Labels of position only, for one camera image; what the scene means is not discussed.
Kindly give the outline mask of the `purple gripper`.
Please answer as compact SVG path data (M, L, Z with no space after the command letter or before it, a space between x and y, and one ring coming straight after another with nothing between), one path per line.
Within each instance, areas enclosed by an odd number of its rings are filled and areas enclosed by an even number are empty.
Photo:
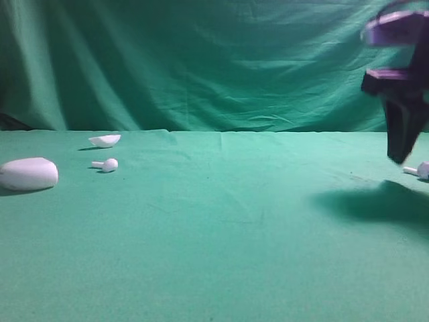
M369 46L414 47L405 67L366 70L361 90L371 96L397 93L417 97L428 90L428 10L385 12L401 3L393 1L380 9L361 32L362 40ZM383 110L387 156L394 163L403 164L428 123L428 103L418 97L406 101L403 110L401 105L385 100Z

